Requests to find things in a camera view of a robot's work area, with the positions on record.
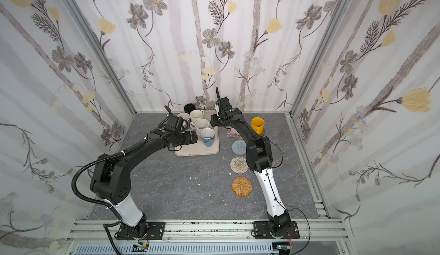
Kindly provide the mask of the light blue woven coaster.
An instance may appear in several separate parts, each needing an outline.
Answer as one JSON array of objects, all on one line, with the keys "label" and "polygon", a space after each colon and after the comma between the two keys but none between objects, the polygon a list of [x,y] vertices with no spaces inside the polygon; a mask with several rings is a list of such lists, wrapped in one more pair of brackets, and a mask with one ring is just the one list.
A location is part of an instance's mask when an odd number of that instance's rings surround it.
[{"label": "light blue woven coaster", "polygon": [[245,155],[246,154],[246,143],[243,140],[236,140],[231,145],[231,149],[233,153],[237,155]]}]

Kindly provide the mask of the wicker rattan round coaster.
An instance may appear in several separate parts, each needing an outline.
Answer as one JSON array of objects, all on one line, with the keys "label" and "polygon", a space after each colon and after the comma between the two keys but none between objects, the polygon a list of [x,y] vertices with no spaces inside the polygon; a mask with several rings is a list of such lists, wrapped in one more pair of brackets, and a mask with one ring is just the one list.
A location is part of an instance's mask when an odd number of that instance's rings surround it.
[{"label": "wicker rattan round coaster", "polygon": [[237,177],[231,185],[232,191],[239,197],[247,197],[252,192],[252,183],[245,177]]}]

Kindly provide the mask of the speckled white mug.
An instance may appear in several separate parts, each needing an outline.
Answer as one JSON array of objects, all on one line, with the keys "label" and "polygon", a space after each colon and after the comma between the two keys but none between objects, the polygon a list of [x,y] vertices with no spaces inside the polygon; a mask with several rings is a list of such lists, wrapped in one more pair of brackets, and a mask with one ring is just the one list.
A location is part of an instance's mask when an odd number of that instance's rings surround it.
[{"label": "speckled white mug", "polygon": [[190,123],[191,129],[193,129],[197,135],[198,138],[201,137],[202,130],[206,128],[210,128],[210,122],[207,119],[197,119],[195,122]]}]

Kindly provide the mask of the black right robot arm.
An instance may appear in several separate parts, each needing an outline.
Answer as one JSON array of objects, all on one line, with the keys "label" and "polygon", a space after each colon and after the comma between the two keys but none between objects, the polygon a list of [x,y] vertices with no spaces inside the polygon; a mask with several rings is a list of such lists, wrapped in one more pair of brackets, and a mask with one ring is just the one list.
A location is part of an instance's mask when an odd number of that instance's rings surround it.
[{"label": "black right robot arm", "polygon": [[291,227],[291,217],[285,208],[273,175],[273,155],[268,137],[256,133],[245,120],[241,110],[231,106],[227,97],[218,97],[216,113],[211,124],[235,129],[246,144],[246,163],[256,175],[267,204],[269,231],[274,237],[281,237]]}]

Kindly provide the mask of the yellow mug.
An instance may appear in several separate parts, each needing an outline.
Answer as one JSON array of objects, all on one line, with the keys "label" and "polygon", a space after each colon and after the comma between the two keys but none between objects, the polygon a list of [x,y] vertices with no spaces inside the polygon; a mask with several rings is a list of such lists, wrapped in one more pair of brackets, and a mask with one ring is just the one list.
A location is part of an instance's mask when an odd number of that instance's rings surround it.
[{"label": "yellow mug", "polygon": [[251,127],[252,129],[258,133],[259,135],[262,133],[262,130],[264,129],[265,121],[263,118],[255,117],[251,121]]}]

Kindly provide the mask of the multicolour woven round coaster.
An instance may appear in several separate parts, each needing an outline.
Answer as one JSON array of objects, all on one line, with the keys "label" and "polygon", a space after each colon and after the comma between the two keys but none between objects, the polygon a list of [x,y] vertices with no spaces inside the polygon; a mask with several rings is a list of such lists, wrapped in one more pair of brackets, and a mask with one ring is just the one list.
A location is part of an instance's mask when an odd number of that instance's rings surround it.
[{"label": "multicolour woven round coaster", "polygon": [[249,170],[246,159],[235,157],[230,162],[230,168],[237,174],[243,174]]}]

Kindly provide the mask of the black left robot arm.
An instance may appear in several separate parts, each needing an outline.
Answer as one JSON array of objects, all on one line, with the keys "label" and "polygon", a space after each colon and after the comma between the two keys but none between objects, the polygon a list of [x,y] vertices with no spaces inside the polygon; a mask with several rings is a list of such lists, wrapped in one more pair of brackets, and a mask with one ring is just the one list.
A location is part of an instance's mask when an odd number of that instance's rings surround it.
[{"label": "black left robot arm", "polygon": [[[167,115],[155,129],[141,141],[113,155],[103,154],[97,160],[83,166],[72,178],[72,191],[83,201],[103,205],[117,217],[118,232],[110,239],[141,240],[148,236],[150,227],[146,215],[137,207],[131,196],[131,172],[149,156],[164,148],[176,148],[196,144],[198,137],[189,131],[189,124],[173,114]],[[98,198],[89,198],[77,187],[77,180],[89,168],[94,167],[90,190]]]}]

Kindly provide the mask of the blue patterned mug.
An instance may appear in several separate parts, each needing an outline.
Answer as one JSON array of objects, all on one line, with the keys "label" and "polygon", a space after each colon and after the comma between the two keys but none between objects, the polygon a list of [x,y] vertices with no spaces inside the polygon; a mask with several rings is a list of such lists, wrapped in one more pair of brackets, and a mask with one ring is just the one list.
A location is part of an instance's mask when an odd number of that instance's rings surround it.
[{"label": "blue patterned mug", "polygon": [[206,147],[212,147],[215,139],[215,131],[212,128],[206,128],[201,131],[201,138]]}]

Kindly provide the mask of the pink flower silicone coaster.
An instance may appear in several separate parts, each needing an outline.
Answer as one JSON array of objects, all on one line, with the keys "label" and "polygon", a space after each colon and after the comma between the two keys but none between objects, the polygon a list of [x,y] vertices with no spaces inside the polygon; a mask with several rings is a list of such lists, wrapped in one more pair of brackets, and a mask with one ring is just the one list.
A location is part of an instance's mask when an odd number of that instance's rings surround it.
[{"label": "pink flower silicone coaster", "polygon": [[237,139],[241,139],[240,134],[233,128],[231,129],[226,129],[226,134],[228,138],[237,138]]}]

